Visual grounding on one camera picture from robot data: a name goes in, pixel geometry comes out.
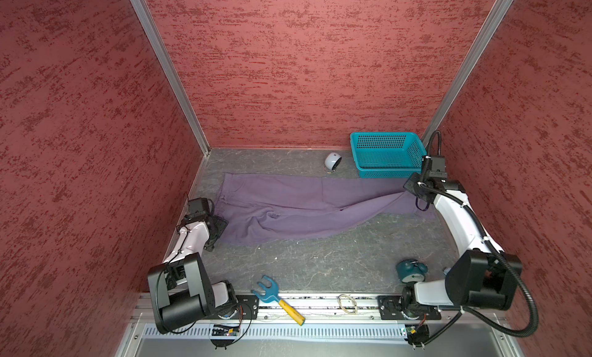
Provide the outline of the purple trousers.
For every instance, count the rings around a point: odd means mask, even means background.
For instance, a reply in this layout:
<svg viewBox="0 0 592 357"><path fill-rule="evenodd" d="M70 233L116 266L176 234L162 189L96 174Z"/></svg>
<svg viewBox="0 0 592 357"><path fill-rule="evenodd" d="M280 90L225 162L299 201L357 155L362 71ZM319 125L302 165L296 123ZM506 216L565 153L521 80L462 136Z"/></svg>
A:
<svg viewBox="0 0 592 357"><path fill-rule="evenodd" d="M250 246L326 238L379 214L433 219L434 210L419 210L404 184L395 178L226 174L215 203L228 223L221 241Z"/></svg>

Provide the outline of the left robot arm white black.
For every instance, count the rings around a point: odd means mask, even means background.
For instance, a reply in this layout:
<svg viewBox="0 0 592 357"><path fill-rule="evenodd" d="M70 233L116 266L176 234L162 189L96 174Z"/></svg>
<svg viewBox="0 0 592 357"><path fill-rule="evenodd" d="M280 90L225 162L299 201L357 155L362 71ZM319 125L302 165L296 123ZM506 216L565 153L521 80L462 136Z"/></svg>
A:
<svg viewBox="0 0 592 357"><path fill-rule="evenodd" d="M215 215L211 199L188 201L172 252L147 275L159 333L180 334L205 318L237 317L239 304L232 284L226 280L213 283L203 262L203 253L214 249L227 225Z"/></svg>

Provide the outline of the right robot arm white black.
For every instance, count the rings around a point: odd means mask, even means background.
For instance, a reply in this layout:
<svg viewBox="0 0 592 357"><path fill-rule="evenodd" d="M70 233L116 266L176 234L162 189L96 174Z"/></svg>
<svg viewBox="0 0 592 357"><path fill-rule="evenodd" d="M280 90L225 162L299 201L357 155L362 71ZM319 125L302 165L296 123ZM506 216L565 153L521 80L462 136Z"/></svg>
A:
<svg viewBox="0 0 592 357"><path fill-rule="evenodd" d="M435 208L456 244L459 259L443 280L406 286L400 300L402 312L417 318L436 308L509 309L518 284L493 251L504 257L517 274L523 265L516 255L505 253L477 221L464 187L457 181L422 179L414 173L404 188Z"/></svg>

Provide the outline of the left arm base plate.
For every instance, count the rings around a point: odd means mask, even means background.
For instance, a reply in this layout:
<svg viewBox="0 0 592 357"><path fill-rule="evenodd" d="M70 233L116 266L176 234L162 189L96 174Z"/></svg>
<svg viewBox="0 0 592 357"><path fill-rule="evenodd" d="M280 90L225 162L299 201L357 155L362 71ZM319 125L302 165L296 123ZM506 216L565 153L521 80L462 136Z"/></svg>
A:
<svg viewBox="0 0 592 357"><path fill-rule="evenodd" d="M259 310L259 298L255 295L237 295L236 303L229 302L224 307L216 308L214 315L205 320L256 320Z"/></svg>

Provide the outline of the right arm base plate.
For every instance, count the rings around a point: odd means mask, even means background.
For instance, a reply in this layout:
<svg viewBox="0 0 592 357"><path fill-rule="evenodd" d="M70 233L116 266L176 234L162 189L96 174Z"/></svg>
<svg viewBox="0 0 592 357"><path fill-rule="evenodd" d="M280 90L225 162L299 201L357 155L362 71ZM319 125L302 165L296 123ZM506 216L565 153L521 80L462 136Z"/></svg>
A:
<svg viewBox="0 0 592 357"><path fill-rule="evenodd" d="M401 295L380 295L377 297L381 320L432 321L441 320L442 315L436 307L407 302Z"/></svg>

